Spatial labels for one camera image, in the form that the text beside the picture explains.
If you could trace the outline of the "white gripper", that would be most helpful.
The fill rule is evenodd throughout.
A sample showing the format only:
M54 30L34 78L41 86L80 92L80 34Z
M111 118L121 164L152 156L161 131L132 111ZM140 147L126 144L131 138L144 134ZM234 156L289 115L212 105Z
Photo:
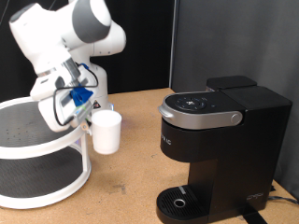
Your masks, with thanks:
M87 122L82 122L83 108L76 107L73 98L67 92L59 92L55 97L41 100L38 109L49 128L56 133L63 132L70 126L77 128L80 125L83 131L90 129Z

